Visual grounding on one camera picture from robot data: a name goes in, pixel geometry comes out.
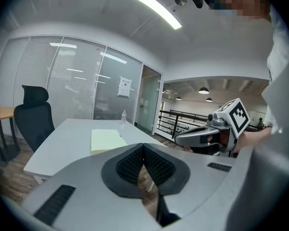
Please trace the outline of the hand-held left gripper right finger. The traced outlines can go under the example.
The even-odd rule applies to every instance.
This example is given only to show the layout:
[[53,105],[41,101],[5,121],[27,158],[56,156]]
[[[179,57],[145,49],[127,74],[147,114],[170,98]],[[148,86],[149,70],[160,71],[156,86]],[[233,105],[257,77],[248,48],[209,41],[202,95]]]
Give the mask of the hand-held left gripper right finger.
[[177,194],[165,195],[163,200],[169,213],[183,218],[200,207],[221,185],[228,172],[208,166],[210,163],[233,167],[236,159],[215,155],[179,151],[151,143],[157,150],[175,157],[187,164],[190,177]]

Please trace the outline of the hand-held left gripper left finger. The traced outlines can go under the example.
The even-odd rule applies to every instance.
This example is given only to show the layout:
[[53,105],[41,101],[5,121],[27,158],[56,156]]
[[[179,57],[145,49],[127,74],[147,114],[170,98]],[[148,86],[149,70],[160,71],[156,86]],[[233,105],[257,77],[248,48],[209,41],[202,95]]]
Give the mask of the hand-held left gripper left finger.
[[72,162],[23,202],[51,229],[158,229],[143,205],[143,146],[133,144]]

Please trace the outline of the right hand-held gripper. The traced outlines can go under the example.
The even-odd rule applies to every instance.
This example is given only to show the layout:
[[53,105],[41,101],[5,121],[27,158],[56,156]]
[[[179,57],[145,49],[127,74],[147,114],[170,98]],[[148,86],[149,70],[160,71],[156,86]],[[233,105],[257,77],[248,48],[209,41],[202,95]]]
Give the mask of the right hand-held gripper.
[[174,141],[179,146],[187,147],[206,147],[209,146],[213,139],[208,137],[221,134],[226,130],[228,133],[227,144],[218,142],[220,152],[226,153],[234,150],[239,140],[239,136],[250,123],[250,118],[243,105],[243,102],[237,98],[228,101],[214,113],[209,114],[207,125],[193,128],[181,132],[174,137]]

